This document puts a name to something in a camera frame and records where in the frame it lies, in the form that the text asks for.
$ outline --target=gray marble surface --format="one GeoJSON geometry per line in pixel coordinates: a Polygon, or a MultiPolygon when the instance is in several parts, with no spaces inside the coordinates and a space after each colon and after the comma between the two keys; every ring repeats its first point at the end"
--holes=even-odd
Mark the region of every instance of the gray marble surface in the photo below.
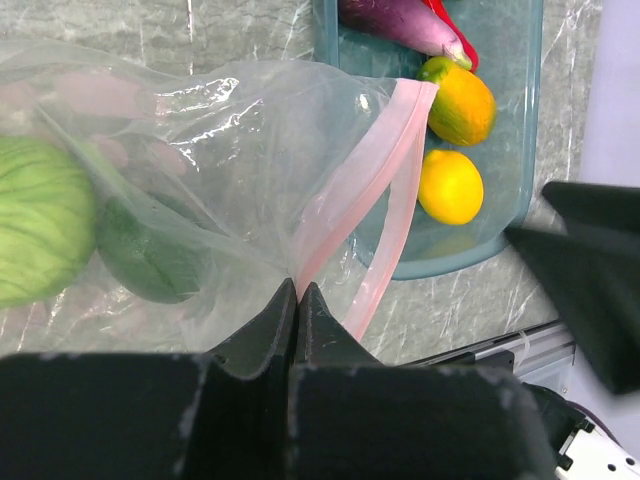
{"type": "MultiPolygon", "coordinates": [[[[540,187],[578,172],[601,9],[602,0],[545,1],[528,217],[536,225],[554,223],[540,187]]],[[[312,54],[310,0],[5,0],[0,12],[0,38],[74,42],[173,74],[312,54]]],[[[505,251],[449,275],[392,283],[363,342],[381,360],[402,363],[554,317],[524,265],[505,251]]]]}

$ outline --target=avocado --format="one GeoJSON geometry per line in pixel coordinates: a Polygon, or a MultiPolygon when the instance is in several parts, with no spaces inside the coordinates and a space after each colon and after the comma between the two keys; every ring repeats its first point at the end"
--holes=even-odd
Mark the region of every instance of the avocado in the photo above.
{"type": "MultiPolygon", "coordinates": [[[[179,200],[149,195],[198,225],[197,216],[179,200]]],[[[105,203],[97,237],[98,252],[113,277],[151,302],[187,300],[200,291],[212,267],[206,248],[187,246],[174,235],[143,224],[117,197],[105,203]]]]}

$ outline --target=white mechanical part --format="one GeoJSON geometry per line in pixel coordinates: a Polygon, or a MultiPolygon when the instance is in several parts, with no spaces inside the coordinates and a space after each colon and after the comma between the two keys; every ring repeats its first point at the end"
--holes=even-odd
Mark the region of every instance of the white mechanical part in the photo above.
{"type": "Polygon", "coordinates": [[[567,470],[556,468],[560,480],[640,480],[640,459],[631,457],[597,427],[590,433],[578,430],[566,445],[564,455],[571,464],[567,470]]]}

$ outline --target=transparent plastic bag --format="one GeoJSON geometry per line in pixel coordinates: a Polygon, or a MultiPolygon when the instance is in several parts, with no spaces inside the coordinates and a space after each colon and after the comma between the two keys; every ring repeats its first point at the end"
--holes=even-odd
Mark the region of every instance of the transparent plastic bag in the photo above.
{"type": "Polygon", "coordinates": [[[341,320],[361,338],[406,241],[436,90],[302,61],[177,78],[60,43],[0,44],[0,135],[67,150],[90,174],[98,224],[117,202],[197,283],[158,303],[98,250],[56,297],[2,312],[0,350],[206,350],[287,277],[299,296],[312,281],[354,292],[341,320]],[[378,249],[352,274],[357,260],[337,252],[377,201],[378,249]]]}

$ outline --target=blue tray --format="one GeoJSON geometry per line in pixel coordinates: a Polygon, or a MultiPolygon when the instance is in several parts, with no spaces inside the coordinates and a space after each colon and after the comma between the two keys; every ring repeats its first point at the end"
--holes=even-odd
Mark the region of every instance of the blue tray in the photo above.
{"type": "MultiPolygon", "coordinates": [[[[455,147],[429,134],[426,149],[455,149],[471,158],[484,180],[484,205],[470,224],[458,227],[436,222],[416,205],[395,280],[452,272],[499,253],[505,247],[501,232],[524,220],[531,201],[543,0],[448,0],[445,5],[478,51],[477,74],[496,97],[498,119],[481,145],[455,147]]],[[[392,42],[339,26],[336,0],[313,0],[313,18],[315,59],[347,73],[415,78],[425,60],[392,42]]],[[[382,198],[352,235],[366,265],[378,245],[386,205],[382,198]]]]}

